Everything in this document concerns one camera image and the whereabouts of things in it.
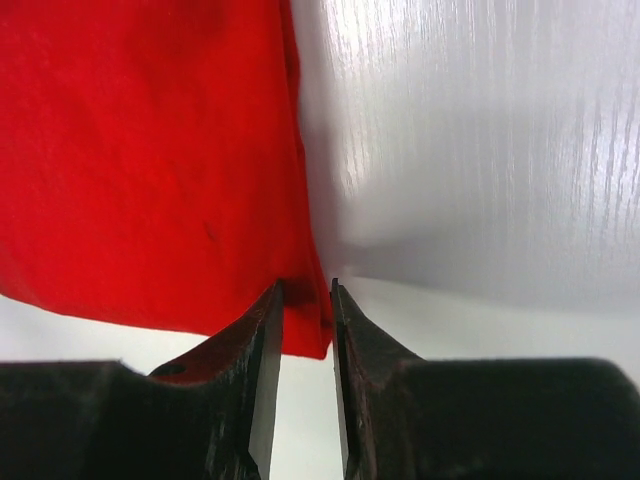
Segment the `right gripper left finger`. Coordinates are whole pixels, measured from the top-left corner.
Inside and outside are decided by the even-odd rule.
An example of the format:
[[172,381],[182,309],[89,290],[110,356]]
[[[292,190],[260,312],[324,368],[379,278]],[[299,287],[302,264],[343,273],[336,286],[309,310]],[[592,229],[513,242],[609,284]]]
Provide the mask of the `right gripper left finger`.
[[5,479],[265,479],[283,337],[274,284],[148,375],[118,361],[1,366]]

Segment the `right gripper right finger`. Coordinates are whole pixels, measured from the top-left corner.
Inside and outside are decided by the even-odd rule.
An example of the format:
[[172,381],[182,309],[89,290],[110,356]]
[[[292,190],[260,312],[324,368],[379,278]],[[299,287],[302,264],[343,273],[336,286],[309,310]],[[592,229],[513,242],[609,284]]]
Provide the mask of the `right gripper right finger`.
[[635,479],[639,393],[596,358],[426,360],[331,288],[347,479]]

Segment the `red t shirt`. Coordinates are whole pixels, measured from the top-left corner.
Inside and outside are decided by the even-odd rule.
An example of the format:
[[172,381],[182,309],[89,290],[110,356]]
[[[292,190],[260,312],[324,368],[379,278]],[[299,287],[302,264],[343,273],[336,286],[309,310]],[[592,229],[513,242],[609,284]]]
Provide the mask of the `red t shirt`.
[[281,281],[324,358],[299,88],[287,1],[3,2],[2,294],[212,335]]

